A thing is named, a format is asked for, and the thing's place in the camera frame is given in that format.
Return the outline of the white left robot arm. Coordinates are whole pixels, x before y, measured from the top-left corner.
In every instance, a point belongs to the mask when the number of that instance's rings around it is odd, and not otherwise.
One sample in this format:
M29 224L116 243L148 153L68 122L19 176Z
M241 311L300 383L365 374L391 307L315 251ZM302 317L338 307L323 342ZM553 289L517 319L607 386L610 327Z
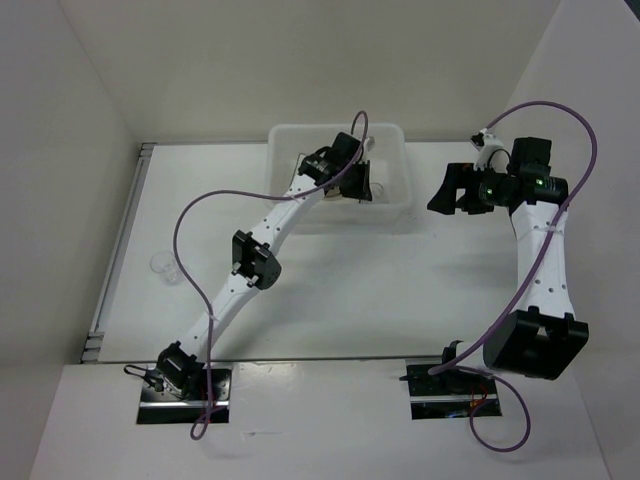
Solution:
M238 190L214 190L189 202L178 216L172 250L184 278L205 303L205 314L183 338L171 343L158 356L149 384L157 392L167 391L176 399L202 398L214 401L209 374L211 350L216 340L240 310L259 292L279 279L282 266L277 254L294 226L332 189L348 199L372 199L369 186L370 161L366 155L373 138L357 138L340 132L333 143L305 156L282 196ZM276 205L258 224L231 240L231 269L223 287L211 300L187 272L178 253L178 235L187 213L197 203L216 195L237 195L273 200Z

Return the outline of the square white black-rimmed plate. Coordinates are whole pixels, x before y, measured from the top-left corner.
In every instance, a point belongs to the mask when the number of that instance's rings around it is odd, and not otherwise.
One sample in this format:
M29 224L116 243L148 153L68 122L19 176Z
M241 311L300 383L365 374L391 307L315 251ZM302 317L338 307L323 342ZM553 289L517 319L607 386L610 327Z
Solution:
M298 154L298 157L296 159L295 166L294 166L294 169L293 169L293 172L292 172L292 178L291 178L292 181L299 174L299 169L300 169L304 159L306 158L306 156L307 155L305 153L299 153Z

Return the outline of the smoky grey glass plate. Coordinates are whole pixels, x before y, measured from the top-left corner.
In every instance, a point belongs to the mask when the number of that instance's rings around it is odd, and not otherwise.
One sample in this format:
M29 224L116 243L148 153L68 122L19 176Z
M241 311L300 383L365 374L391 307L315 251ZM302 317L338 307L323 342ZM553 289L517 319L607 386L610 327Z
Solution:
M332 188L325 194L325 200L336 200L341 197L340 190L338 188Z

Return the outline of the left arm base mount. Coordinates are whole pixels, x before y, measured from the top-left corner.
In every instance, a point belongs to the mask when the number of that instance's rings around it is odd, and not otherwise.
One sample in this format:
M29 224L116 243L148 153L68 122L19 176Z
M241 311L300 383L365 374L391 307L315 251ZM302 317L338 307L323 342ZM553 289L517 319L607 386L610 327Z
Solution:
M189 424L206 413L208 400L206 370L188 393L179 393L162 380L156 369L126 365L126 374L142 380L136 423L138 425ZM226 424L230 416L232 369L213 368L210 372L213 407L210 424Z

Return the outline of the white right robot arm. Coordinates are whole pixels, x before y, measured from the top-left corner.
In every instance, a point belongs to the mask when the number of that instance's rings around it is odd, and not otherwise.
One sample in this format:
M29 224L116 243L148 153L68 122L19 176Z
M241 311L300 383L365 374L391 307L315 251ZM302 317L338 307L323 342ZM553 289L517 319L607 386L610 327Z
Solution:
M568 293L563 207L568 183L551 174L547 139L515 139L502 171L493 159L504 145L494 134L483 129L471 141L476 160L448 164L427 208L442 215L507 210L516 239L518 297L483 340L483 362L491 370L555 380L589 339L589 327L576 319Z

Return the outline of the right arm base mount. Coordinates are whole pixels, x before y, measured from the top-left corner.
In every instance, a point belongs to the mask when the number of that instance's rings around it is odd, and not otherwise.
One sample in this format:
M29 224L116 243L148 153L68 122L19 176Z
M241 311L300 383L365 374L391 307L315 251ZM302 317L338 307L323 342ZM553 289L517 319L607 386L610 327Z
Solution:
M496 382L481 375L449 370L430 375L434 358L405 361L406 372L399 378L408 388L413 420L468 419L502 415Z

